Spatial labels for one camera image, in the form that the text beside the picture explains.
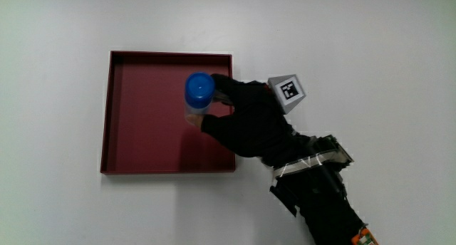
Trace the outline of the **person's right hand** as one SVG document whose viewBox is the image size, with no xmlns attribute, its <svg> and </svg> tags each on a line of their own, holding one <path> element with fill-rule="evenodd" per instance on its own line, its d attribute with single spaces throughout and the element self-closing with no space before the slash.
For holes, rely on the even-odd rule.
<svg viewBox="0 0 456 245">
<path fill-rule="evenodd" d="M 265 165 L 278 167 L 306 154 L 310 138 L 298 134 L 284 118 L 265 83 L 243 83 L 212 74 L 217 91 L 234 105 L 231 115 L 205 115 L 201 131 L 242 157 L 260 157 Z"/>
</svg>

